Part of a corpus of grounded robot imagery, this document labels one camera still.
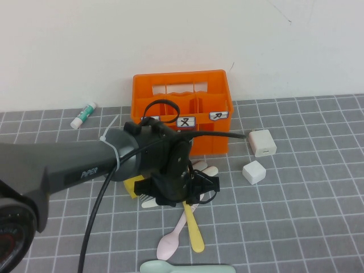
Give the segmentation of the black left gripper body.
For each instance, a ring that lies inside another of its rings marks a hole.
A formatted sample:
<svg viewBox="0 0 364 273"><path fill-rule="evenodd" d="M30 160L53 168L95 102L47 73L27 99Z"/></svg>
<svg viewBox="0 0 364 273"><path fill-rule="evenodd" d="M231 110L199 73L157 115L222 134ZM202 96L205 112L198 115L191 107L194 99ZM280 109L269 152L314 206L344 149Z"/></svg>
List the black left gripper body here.
<svg viewBox="0 0 364 273"><path fill-rule="evenodd" d="M189 171L182 174L153 174L153 196L159 205L176 206L186 202L188 205L199 204L200 194L194 194L192 190L192 177Z"/></svg>

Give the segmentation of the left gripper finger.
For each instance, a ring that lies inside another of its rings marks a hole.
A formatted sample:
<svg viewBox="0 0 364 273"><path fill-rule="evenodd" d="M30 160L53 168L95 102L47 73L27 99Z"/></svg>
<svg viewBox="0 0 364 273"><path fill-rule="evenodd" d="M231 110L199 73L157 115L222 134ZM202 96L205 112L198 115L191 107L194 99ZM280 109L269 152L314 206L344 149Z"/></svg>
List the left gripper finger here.
<svg viewBox="0 0 364 273"><path fill-rule="evenodd" d="M144 179L134 183L134 193L137 196L146 195L154 197L152 179Z"/></svg>
<svg viewBox="0 0 364 273"><path fill-rule="evenodd" d="M218 177L202 177L200 179L200 194L213 192L214 196L220 191L220 179Z"/></svg>

